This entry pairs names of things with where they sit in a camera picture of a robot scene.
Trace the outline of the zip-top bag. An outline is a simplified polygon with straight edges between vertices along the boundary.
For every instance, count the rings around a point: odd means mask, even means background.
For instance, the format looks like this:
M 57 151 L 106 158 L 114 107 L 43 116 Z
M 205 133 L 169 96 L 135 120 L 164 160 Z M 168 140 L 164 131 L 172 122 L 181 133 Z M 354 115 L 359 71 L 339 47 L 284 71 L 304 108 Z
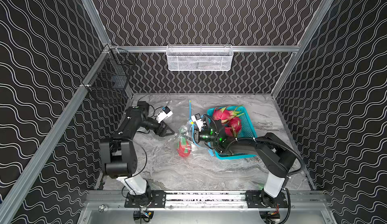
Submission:
M 161 107 L 158 107 L 156 111 L 156 116 L 162 110 L 163 107 L 167 106 L 173 112 L 173 115 L 163 122 L 173 123 L 175 125 L 185 124 L 189 121 L 189 103 L 188 100 L 183 100 L 182 102 L 169 100 L 167 103 L 163 104 Z
M 193 142 L 193 131 L 194 129 L 192 127 L 191 120 L 180 127 L 176 137 L 176 151 L 179 141 L 182 138 L 185 138 L 191 145 L 191 154 L 186 158 L 196 158 L 205 155 L 214 156 L 214 151 L 206 146 L 204 142 L 200 142 L 199 144 Z

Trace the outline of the dragon fruit bag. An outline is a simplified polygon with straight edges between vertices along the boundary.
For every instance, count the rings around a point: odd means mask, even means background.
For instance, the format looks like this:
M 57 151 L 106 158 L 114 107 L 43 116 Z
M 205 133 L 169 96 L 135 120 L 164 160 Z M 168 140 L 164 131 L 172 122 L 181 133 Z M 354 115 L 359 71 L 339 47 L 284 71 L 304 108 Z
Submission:
M 225 127 L 224 131 L 227 136 L 237 138 L 238 133 L 233 127 Z
M 232 128 L 236 135 L 238 135 L 241 132 L 242 129 L 242 123 L 241 119 L 239 117 L 234 117 L 228 122 L 228 127 Z
M 212 119 L 219 120 L 222 124 L 228 123 L 230 120 L 244 115 L 242 110 L 239 110 L 241 106 L 237 106 L 235 109 L 229 109 L 229 107 L 216 108 L 213 112 Z
M 186 158 L 191 154 L 191 145 L 185 138 L 182 138 L 179 141 L 177 146 L 177 153 L 180 157 L 183 158 Z

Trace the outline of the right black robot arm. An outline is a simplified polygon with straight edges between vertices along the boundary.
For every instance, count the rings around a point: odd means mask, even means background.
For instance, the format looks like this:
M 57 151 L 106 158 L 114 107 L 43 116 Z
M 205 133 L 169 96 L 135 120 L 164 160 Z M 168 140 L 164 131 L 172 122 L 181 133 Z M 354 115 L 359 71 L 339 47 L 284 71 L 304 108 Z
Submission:
M 302 157 L 270 132 L 261 137 L 231 137 L 226 135 L 224 127 L 220 130 L 207 127 L 194 130 L 192 140 L 203 142 L 209 149 L 226 156 L 258 156 L 269 171 L 261 194 L 264 200 L 277 198 L 286 189 L 290 177 L 305 168 Z

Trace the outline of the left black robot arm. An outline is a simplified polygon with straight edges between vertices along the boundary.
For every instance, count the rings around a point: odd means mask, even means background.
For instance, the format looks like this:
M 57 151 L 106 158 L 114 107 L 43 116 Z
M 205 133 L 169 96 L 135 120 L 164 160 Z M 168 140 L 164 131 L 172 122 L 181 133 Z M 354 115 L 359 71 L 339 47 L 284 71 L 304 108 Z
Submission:
M 150 185 L 137 171 L 136 133 L 140 128 L 145 128 L 160 137 L 175 134 L 164 122 L 173 115 L 167 106 L 161 108 L 156 118 L 149 116 L 149 110 L 150 104 L 145 101 L 129 107 L 116 133 L 100 144 L 102 172 L 121 182 L 128 190 L 126 200 L 129 206 L 148 207 L 154 202 Z

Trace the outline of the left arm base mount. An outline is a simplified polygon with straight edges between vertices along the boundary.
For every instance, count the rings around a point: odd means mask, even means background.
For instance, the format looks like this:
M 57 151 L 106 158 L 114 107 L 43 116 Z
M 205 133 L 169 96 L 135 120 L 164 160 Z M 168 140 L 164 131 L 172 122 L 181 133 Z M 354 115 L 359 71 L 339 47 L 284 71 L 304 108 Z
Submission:
M 165 208 L 166 192 L 151 191 L 142 195 L 128 194 L 125 208 Z

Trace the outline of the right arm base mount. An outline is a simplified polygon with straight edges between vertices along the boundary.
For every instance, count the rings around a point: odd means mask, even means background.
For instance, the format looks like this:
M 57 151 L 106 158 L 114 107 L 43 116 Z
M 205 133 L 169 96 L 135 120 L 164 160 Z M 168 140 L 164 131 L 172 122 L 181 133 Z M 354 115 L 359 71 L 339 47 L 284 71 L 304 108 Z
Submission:
M 265 191 L 247 191 L 246 202 L 248 208 L 287 208 L 289 206 L 286 195 L 280 192 L 279 195 L 274 198 L 268 195 Z

